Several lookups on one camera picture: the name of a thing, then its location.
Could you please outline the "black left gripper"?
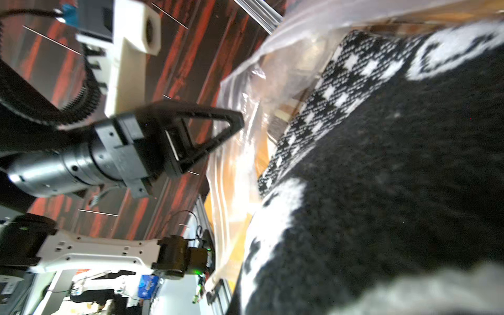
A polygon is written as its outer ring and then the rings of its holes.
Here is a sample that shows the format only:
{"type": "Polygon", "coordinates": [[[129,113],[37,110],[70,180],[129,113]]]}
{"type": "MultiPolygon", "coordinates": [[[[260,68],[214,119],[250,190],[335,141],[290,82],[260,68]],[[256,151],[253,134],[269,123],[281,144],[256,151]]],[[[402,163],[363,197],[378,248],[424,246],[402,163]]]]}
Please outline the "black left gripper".
{"type": "Polygon", "coordinates": [[[40,198],[100,185],[146,198],[161,173],[181,177],[243,127],[241,112],[159,101],[80,129],[79,140],[63,149],[20,154],[8,163],[7,176],[40,198]]]}

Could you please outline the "clear plastic vacuum bag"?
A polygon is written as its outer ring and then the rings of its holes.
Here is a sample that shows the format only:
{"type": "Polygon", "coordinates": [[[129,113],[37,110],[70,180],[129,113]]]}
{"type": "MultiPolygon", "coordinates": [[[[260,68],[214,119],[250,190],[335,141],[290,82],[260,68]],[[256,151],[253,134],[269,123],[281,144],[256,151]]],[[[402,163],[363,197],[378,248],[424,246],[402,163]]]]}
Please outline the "clear plastic vacuum bag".
{"type": "Polygon", "coordinates": [[[292,1],[265,42],[220,84],[217,106],[239,110],[244,128],[209,159],[207,212],[216,269],[206,282],[235,281],[244,234],[259,207],[257,177],[269,163],[266,130],[275,111],[310,87],[352,29],[403,22],[417,31],[503,14],[502,1],[292,1]]]}

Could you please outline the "black white knit fringed scarf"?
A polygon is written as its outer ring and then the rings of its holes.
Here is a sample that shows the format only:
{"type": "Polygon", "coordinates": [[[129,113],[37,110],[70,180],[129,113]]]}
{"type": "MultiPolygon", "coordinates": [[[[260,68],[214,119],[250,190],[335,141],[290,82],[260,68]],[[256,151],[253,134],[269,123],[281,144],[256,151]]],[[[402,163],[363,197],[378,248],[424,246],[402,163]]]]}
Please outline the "black white knit fringed scarf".
{"type": "Polygon", "coordinates": [[[503,21],[347,34],[259,191],[229,314],[502,314],[503,21]]]}

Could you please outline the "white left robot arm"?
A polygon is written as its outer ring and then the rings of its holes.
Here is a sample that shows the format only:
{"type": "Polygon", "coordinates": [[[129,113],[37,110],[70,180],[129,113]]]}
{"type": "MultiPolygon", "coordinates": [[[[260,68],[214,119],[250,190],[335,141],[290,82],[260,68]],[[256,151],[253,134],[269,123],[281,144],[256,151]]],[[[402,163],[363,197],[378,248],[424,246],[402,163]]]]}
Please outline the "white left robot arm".
{"type": "MultiPolygon", "coordinates": [[[[108,185],[145,198],[153,180],[187,173],[243,127],[240,112],[165,100],[86,127],[30,136],[33,146],[55,147],[9,156],[7,182],[12,196],[84,195],[93,186],[108,185]]],[[[204,275],[209,257],[207,248],[194,248],[181,236],[91,238],[59,230],[54,220],[30,213],[1,226],[1,274],[6,276],[110,267],[181,278],[204,275]]]]}

